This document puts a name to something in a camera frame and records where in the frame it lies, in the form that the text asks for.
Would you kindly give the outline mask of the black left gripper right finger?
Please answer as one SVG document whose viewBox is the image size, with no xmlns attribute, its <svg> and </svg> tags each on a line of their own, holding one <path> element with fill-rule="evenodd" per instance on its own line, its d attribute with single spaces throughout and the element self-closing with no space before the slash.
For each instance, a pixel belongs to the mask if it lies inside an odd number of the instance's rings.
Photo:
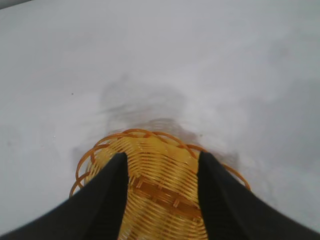
<svg viewBox="0 0 320 240">
<path fill-rule="evenodd" d="M 209 152 L 198 159 L 198 201 L 210 240 L 318 240 L 239 183 Z"/>
</svg>

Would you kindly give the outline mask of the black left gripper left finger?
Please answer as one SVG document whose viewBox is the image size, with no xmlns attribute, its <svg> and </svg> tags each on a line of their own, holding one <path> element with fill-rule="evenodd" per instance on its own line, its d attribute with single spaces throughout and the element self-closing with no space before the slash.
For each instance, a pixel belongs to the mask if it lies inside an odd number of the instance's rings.
<svg viewBox="0 0 320 240">
<path fill-rule="evenodd" d="M 128 193 L 128 158 L 117 153 L 81 190 L 2 240 L 116 240 Z"/>
</svg>

